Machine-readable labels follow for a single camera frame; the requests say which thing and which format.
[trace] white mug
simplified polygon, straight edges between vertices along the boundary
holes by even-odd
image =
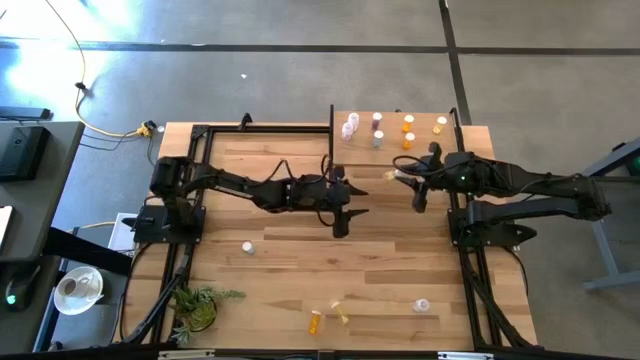
[[[93,288],[94,286],[92,280],[93,274],[83,276],[77,280],[72,278],[62,279],[62,281],[60,281],[60,283],[58,284],[58,294],[67,297],[85,298],[87,293],[92,290],[95,291],[95,289]],[[100,294],[96,293],[91,297],[86,297],[85,299],[88,301],[93,301],[99,296]]]

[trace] gray floor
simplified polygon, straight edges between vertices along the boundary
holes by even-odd
[[[435,0],[52,2],[82,40],[444,45]],[[10,3],[0,35],[68,39],[45,3],[22,3]],[[449,0],[449,8],[460,46],[640,47],[637,1]],[[446,55],[86,55],[94,95],[82,112],[112,131],[149,119],[235,121],[247,111],[256,121],[326,121],[330,103],[341,110],[425,112],[455,105]],[[490,127],[502,160],[569,174],[640,136],[640,57],[461,56],[460,62],[472,121]],[[56,120],[74,119],[77,52],[51,42],[0,50],[0,69],[0,104],[46,106]],[[152,170],[145,141],[114,152],[81,148],[55,225],[66,229],[137,211]],[[540,344],[638,357],[640,285],[583,291],[582,281],[605,274],[589,225],[565,218],[528,223],[539,231],[522,257]],[[640,244],[629,237],[613,245],[623,267],[637,270]]]

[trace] potted plant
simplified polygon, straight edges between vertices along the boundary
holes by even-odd
[[[214,290],[210,286],[196,289],[179,287],[173,292],[175,304],[169,305],[175,316],[182,323],[173,329],[173,338],[179,345],[186,345],[191,337],[213,324],[218,314],[221,300],[244,298],[245,294],[236,290]]]

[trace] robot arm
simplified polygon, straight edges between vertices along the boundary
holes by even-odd
[[[193,178],[182,181],[191,172]],[[158,160],[150,189],[162,198],[171,226],[192,225],[196,219],[187,196],[196,190],[211,189],[250,200],[270,213],[331,212],[335,218],[333,235],[342,238],[349,234],[349,220],[368,211],[343,211],[342,207],[350,202],[351,195],[367,193],[351,186],[348,180],[329,181],[325,175],[256,181],[209,164],[194,164],[185,157],[163,157]]]
[[[595,221],[611,213],[602,190],[591,178],[582,175],[532,173],[514,164],[481,158],[472,152],[449,153],[443,164],[440,161],[440,145],[431,143],[429,150],[432,155],[416,159],[417,161],[409,165],[397,165],[394,161],[394,165],[401,172],[422,178],[420,181],[413,177],[396,177],[398,181],[414,190],[412,206],[417,212],[425,211],[428,190],[447,190],[501,198],[521,193],[551,197],[506,206],[486,205],[486,209],[479,209],[478,204],[470,206],[470,211],[475,209],[472,215],[481,216],[482,221],[556,214]]]

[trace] white cap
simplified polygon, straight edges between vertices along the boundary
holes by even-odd
[[[418,299],[413,303],[413,311],[425,312],[429,310],[429,301],[427,299]]]
[[[248,252],[249,254],[253,254],[253,244],[250,241],[245,241],[242,243],[242,250]]]

